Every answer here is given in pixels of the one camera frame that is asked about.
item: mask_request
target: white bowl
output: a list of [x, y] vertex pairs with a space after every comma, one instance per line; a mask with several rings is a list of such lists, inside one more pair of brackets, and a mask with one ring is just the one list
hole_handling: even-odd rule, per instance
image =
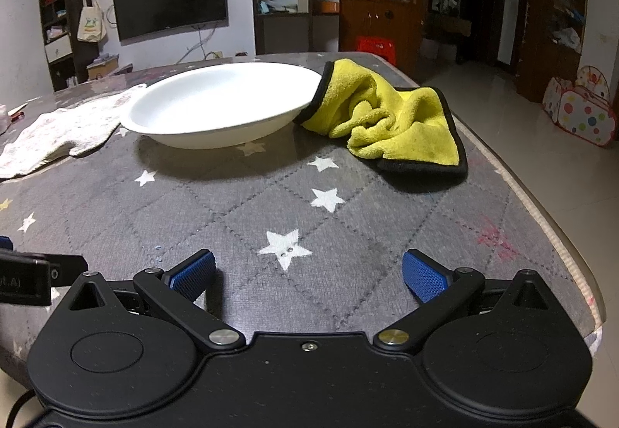
[[320, 79], [312, 70], [282, 63], [199, 68], [138, 93], [121, 123], [180, 149], [240, 145], [290, 123], [310, 103]]

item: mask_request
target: floor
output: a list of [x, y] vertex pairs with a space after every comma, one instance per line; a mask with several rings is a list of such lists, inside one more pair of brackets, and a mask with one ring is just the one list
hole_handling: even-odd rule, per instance
[[[451, 110], [518, 175], [570, 237], [593, 271], [607, 308], [593, 376], [578, 405], [600, 428], [619, 428], [619, 143], [600, 149], [552, 125], [541, 107], [516, 94], [508, 75], [483, 64], [421, 62], [419, 83], [440, 88]], [[24, 391], [0, 371], [0, 419]], [[36, 400], [15, 423], [39, 411]]]

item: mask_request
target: red stool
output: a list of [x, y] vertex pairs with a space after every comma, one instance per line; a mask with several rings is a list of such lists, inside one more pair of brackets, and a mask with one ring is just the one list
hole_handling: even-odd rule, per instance
[[357, 51], [380, 56], [395, 66], [395, 44], [389, 38], [379, 36], [358, 36]]

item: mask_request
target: polka dot fabric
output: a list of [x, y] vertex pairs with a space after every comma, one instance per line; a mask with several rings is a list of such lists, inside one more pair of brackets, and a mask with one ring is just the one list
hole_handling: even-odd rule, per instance
[[583, 67], [575, 86], [567, 80], [551, 79], [543, 107], [561, 129], [605, 146], [614, 139], [617, 129], [609, 98], [604, 75], [596, 68]]

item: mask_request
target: screw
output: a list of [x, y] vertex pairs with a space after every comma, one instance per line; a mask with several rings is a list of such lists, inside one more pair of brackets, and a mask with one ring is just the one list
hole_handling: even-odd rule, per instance
[[378, 340], [383, 344], [389, 344], [390, 346], [399, 346], [400, 344], [404, 344], [407, 340], [409, 340], [409, 337], [410, 336], [404, 330], [400, 330], [398, 328], [389, 328], [378, 334]]
[[301, 349], [303, 351], [316, 351], [318, 349], [318, 345], [315, 342], [304, 342], [301, 345]]
[[218, 344], [219, 346], [225, 346], [226, 344], [232, 344], [239, 340], [241, 336], [238, 332], [228, 328], [222, 328], [221, 330], [215, 330], [209, 334], [209, 340]]

